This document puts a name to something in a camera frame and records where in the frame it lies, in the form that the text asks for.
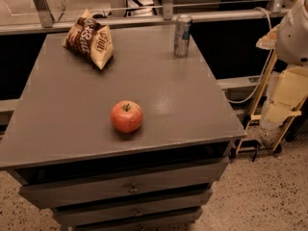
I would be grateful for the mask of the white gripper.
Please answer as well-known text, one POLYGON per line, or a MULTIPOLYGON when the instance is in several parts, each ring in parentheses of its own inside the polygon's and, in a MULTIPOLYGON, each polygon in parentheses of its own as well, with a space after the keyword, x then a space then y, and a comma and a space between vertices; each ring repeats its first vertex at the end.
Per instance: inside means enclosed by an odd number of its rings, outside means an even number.
POLYGON ((279 26, 258 39, 260 49, 275 48, 277 58, 288 66, 281 73, 273 71, 269 78, 266 101, 260 125, 276 129, 308 94, 308 10, 307 0, 297 0, 279 26))

